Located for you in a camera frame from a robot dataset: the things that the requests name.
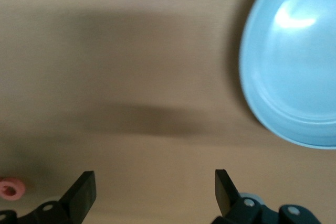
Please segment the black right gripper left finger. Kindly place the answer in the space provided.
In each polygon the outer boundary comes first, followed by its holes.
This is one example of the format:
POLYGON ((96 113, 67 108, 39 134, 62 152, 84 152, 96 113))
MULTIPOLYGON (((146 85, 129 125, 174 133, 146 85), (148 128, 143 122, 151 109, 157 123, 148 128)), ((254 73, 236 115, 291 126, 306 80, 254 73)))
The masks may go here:
POLYGON ((93 171, 86 171, 58 201, 48 201, 18 217, 13 210, 0 211, 0 224, 82 224, 96 200, 93 171))

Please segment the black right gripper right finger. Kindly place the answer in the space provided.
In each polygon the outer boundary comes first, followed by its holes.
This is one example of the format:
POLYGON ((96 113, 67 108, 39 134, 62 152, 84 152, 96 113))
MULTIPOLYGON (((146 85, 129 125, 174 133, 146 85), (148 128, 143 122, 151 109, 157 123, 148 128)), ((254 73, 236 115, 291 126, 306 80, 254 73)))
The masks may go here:
POLYGON ((221 215, 211 224, 322 224, 305 207, 289 204, 273 211, 256 195, 239 193, 224 169, 215 171, 215 196, 221 215))

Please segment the red foam letter Q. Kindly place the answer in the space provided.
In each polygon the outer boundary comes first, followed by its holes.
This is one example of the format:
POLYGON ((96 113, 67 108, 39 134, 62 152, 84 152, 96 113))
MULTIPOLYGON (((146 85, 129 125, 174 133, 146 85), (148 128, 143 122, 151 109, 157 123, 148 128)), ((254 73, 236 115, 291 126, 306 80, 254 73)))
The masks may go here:
POLYGON ((0 197, 16 201, 22 198, 26 190, 25 184, 18 178, 0 177, 0 197))

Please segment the blue plate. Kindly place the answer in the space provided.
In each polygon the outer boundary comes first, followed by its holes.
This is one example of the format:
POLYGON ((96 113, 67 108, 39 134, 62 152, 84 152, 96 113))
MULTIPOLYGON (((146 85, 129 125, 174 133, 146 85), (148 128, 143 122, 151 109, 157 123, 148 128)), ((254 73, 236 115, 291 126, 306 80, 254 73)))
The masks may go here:
POLYGON ((297 145, 336 150, 336 0, 255 0, 239 76, 265 128, 297 145))

